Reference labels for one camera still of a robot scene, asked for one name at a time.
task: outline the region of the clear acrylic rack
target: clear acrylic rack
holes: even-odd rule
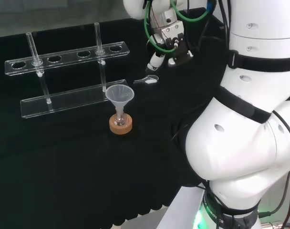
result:
[[[64,111],[106,101],[106,88],[115,84],[125,84],[125,79],[106,83],[105,59],[127,55],[130,51],[125,42],[102,45],[99,23],[94,24],[96,46],[38,55],[32,33],[26,33],[32,57],[26,57],[5,62],[5,74],[14,76],[36,72],[43,91],[43,96],[21,100],[21,116],[30,118],[58,111]],[[100,69],[101,84],[71,91],[49,94],[45,83],[44,70],[97,61]]]

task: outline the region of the black table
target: black table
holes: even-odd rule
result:
[[[189,27],[192,40],[203,23]],[[106,61],[107,81],[126,79],[135,91],[125,107],[134,122],[127,136],[110,132],[110,102],[21,118],[20,100],[42,95],[40,83],[34,73],[4,74],[4,61],[31,55],[25,34],[0,38],[0,229],[108,229],[168,206],[188,183],[170,126],[212,97],[227,62],[222,44],[205,41],[189,63],[161,68],[158,84],[133,85],[151,57],[143,22],[104,22],[101,33],[103,43],[125,41],[131,51]],[[217,20],[208,33],[223,36]],[[85,25],[38,32],[34,40],[44,54],[93,46],[95,34]],[[98,64],[46,70],[46,81],[50,93],[99,84]]]

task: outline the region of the black strap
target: black strap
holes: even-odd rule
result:
[[[224,106],[257,123],[265,123],[271,116],[271,113],[263,111],[238,98],[222,86],[219,86],[215,90],[214,97]]]
[[[251,56],[243,56],[236,50],[229,51],[228,66],[232,69],[242,68],[257,72],[280,73],[290,71],[290,58],[265,59]]]
[[[231,229],[251,229],[256,223],[258,218],[258,206],[246,209],[246,210],[237,210],[231,208],[224,208],[222,205],[218,204],[212,199],[207,192],[203,195],[203,204],[206,209],[207,214],[210,218],[217,223],[217,216],[219,220],[219,227],[221,228],[231,228]],[[235,218],[237,215],[244,215],[251,213],[245,217]]]

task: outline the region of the rack hole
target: rack hole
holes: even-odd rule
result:
[[[52,62],[52,63],[57,63],[57,62],[59,62],[61,59],[62,59],[61,56],[50,56],[50,57],[48,58],[48,61],[49,61],[49,62]]]
[[[81,51],[77,53],[77,56],[81,57],[81,58],[85,58],[87,56],[90,56],[90,51]]]
[[[16,62],[16,63],[13,63],[12,65],[11,65],[11,67],[13,68],[13,69],[22,69],[22,68],[24,68],[26,66],[26,62],[24,62],[24,61],[22,61],[22,62]]]
[[[109,49],[112,52],[119,52],[122,50],[122,47],[120,45],[115,45],[115,46],[111,46]]]
[[[215,124],[215,129],[217,129],[220,132],[224,132],[225,131],[225,129],[222,126],[217,125],[217,124]]]

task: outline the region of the gray floor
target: gray floor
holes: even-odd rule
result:
[[[128,17],[122,0],[91,0],[66,8],[0,13],[0,37]]]

